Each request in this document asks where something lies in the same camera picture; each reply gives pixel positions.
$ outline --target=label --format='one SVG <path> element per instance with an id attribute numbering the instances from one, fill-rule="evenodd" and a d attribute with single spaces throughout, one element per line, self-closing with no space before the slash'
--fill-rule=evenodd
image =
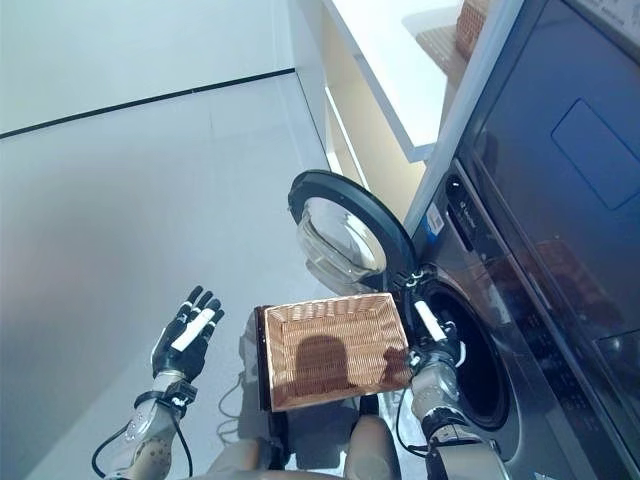
<path id="1" fill-rule="evenodd" d="M 444 228 L 444 221 L 435 203 L 432 203 L 427 208 L 427 228 L 431 234 L 430 236 L 433 237 L 437 237 Z"/>

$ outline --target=black robotic glove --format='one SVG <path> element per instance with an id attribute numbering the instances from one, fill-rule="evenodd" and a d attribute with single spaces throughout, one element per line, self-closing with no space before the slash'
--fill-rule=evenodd
<path id="1" fill-rule="evenodd" d="M 153 378 L 162 371 L 174 370 L 192 382 L 202 372 L 209 339 L 224 315 L 220 300 L 210 291 L 200 297 L 202 291 L 199 285 L 194 288 L 162 331 L 151 352 Z"/>

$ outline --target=wicker basket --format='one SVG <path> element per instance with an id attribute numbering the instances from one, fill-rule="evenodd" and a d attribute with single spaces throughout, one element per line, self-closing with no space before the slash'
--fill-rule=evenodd
<path id="1" fill-rule="evenodd" d="M 484 26 L 490 0 L 465 0 L 456 25 L 456 48 L 468 61 Z"/>
<path id="2" fill-rule="evenodd" d="M 272 411 L 408 384 L 407 339 L 388 293 L 269 307 L 261 316 Z"/>

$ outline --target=cable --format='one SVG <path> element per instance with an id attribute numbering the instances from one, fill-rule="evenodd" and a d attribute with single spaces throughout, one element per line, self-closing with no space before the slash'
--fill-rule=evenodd
<path id="1" fill-rule="evenodd" d="M 100 470 L 100 467 L 98 467 L 98 455 L 100 455 L 100 452 L 102 452 L 102 450 L 104 450 L 104 448 L 107 445 L 109 445 L 116 438 L 118 438 L 120 435 L 126 432 L 128 426 L 129 426 L 129 422 L 127 422 L 127 424 L 124 427 L 122 427 L 120 430 L 118 430 L 116 433 L 114 433 L 109 438 L 107 438 L 104 442 L 102 442 L 98 446 L 98 448 L 96 448 L 96 451 L 93 452 L 93 455 L 91 457 L 91 467 L 93 468 L 93 471 L 96 473 L 96 475 L 98 475 L 100 478 L 106 477 L 106 473 L 104 473 L 102 470 Z"/>
<path id="2" fill-rule="evenodd" d="M 404 403 L 404 394 L 407 393 L 407 388 L 409 387 L 404 387 L 404 390 L 402 390 L 402 395 L 400 395 L 400 403 L 398 404 L 398 412 L 396 413 L 396 437 L 398 437 L 398 442 L 400 443 L 400 445 L 402 446 L 402 448 L 404 448 L 407 452 L 415 455 L 416 457 L 420 457 L 420 458 L 427 458 L 426 455 L 419 453 L 417 450 L 423 449 L 424 447 L 416 447 L 415 445 L 405 445 L 405 443 L 402 441 L 402 438 L 400 437 L 400 409 L 402 408 L 402 404 Z"/>
<path id="3" fill-rule="evenodd" d="M 184 435 L 182 435 L 182 430 L 180 430 L 180 425 L 178 424 L 176 417 L 173 415 L 173 412 L 170 413 L 170 416 L 171 421 L 173 422 L 173 428 L 176 429 L 178 438 L 180 438 L 180 443 L 182 443 L 182 448 L 184 448 L 184 453 L 187 455 L 187 462 L 189 463 L 189 478 L 191 478 L 193 477 L 193 461 L 191 460 L 191 452 L 189 451 L 187 441 L 184 439 Z"/>

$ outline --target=gray floor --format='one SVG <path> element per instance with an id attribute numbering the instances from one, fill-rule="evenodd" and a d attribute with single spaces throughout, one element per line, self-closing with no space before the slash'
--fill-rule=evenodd
<path id="1" fill-rule="evenodd" d="M 330 295 L 287 212 L 294 176 L 326 168 L 295 75 L 23 134 L 0 154 L 0 476 L 91 478 L 92 450 L 150 387 L 149 351 L 197 283 L 227 312 L 184 420 L 205 470 L 253 307 Z M 178 478 L 180 449 L 174 464 Z"/>

